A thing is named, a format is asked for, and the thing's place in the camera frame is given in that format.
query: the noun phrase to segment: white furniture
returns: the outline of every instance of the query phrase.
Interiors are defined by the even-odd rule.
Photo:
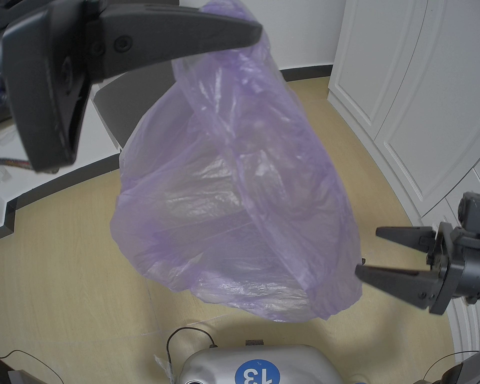
[[[456,226],[480,192],[479,17],[477,0],[347,0],[328,100],[414,225]],[[479,346],[476,307],[449,307],[456,349]]]

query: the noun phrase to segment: robotic arm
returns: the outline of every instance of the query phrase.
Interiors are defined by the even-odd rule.
[[[105,0],[8,0],[0,9],[0,104],[36,172],[73,164],[91,85],[150,64],[257,43],[256,22]]]

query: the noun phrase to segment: garbage bag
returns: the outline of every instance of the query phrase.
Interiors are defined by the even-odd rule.
[[[202,11],[253,20],[234,0]],[[177,82],[120,155],[122,253],[175,292],[275,321],[348,308],[361,296],[352,209],[265,32],[172,65]]]

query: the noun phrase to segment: plastic bag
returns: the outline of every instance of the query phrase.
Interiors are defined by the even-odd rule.
[[[238,1],[202,10],[253,19]],[[348,308],[361,296],[358,229],[265,33],[172,65],[177,82],[120,155],[110,225],[120,250],[173,291],[271,320]]]

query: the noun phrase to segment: translucent plastic bag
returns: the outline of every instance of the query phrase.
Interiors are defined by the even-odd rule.
[[[253,20],[234,0],[203,12]],[[271,320],[348,308],[361,296],[358,229],[265,33],[172,65],[177,82],[120,155],[110,224],[120,250],[173,291]]]

